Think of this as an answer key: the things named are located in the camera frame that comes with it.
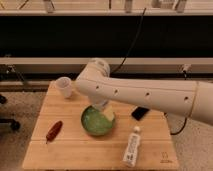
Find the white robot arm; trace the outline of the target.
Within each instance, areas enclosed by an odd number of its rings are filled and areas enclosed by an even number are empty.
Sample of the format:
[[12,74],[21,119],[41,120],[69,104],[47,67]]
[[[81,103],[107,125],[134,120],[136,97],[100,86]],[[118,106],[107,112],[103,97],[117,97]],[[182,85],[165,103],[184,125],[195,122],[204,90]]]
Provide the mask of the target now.
[[92,58],[78,75],[75,86],[97,109],[113,100],[213,126],[213,83],[112,78],[109,64],[101,58]]

